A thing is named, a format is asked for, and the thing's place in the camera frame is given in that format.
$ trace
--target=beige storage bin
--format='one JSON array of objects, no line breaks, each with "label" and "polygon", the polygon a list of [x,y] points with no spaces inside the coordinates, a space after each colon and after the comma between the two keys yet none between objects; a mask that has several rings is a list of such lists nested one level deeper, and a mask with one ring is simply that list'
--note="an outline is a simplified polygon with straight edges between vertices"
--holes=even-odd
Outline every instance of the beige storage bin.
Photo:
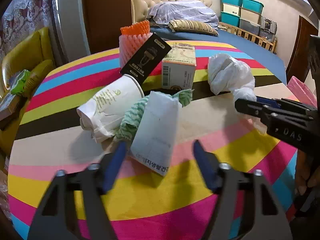
[{"label": "beige storage bin", "polygon": [[240,16],[240,7],[228,3],[223,4],[223,11],[233,15]]},{"label": "beige storage bin", "polygon": [[254,11],[245,8],[241,8],[241,18],[246,21],[259,24],[261,20],[261,14],[258,14]]}]

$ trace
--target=black stripe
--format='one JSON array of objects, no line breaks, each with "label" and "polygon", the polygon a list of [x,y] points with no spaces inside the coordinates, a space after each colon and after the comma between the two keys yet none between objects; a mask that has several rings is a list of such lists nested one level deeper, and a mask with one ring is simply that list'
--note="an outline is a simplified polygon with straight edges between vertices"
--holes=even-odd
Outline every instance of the black stripe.
[{"label": "black stripe", "polygon": [[[281,83],[281,81],[275,76],[255,76],[256,87],[272,85]],[[193,100],[212,97],[214,94],[210,91],[208,81],[200,81],[193,84]],[[167,94],[175,94],[175,90],[156,89],[154,91],[160,91]],[[79,116],[76,112],[76,108],[55,113],[49,116],[42,117],[40,119],[25,123],[19,127],[16,140],[23,139],[43,133],[49,133],[62,129],[79,126]]]}]

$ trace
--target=colorful tablecloth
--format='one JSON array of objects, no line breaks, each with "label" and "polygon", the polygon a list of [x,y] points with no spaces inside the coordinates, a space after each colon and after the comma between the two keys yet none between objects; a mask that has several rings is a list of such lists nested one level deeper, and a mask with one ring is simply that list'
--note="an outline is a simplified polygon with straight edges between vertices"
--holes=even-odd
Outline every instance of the colorful tablecloth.
[{"label": "colorful tablecloth", "polygon": [[[181,110],[171,166],[165,178],[126,158],[114,188],[102,197],[119,239],[200,239],[217,196],[204,185],[191,152],[195,139],[222,162],[241,171],[263,170],[290,215],[296,149],[260,134],[238,117],[230,93],[213,96],[207,82],[208,57],[224,52],[246,62],[256,78],[255,93],[295,99],[265,67],[231,45],[183,41],[196,46],[195,99]],[[23,116],[9,165],[9,200],[16,230],[26,239],[41,197],[57,170],[83,170],[110,152],[110,141],[95,143],[79,126],[76,108],[120,77],[118,49],[88,56],[48,74]],[[147,78],[146,93],[161,86],[161,65]],[[77,216],[90,238],[81,192]],[[239,227],[237,205],[230,236]]]}]

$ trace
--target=checkered bag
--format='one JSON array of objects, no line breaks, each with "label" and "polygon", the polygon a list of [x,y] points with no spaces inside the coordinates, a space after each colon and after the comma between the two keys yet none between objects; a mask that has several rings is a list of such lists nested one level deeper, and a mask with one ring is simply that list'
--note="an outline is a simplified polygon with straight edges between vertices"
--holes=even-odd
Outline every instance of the checkered bag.
[{"label": "checkered bag", "polygon": [[277,23],[261,16],[261,28],[276,35]]}]

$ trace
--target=wooden door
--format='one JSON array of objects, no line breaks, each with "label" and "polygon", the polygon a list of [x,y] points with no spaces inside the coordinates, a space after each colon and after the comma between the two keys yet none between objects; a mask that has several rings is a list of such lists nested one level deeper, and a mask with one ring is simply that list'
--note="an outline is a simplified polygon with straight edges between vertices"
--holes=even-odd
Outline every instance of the wooden door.
[{"label": "wooden door", "polygon": [[287,82],[292,76],[305,82],[308,72],[308,43],[310,35],[318,35],[318,30],[305,18],[299,16],[299,25],[296,42],[286,70]]},{"label": "wooden door", "polygon": [[132,24],[131,0],[83,0],[90,52],[119,47],[120,28]]}]

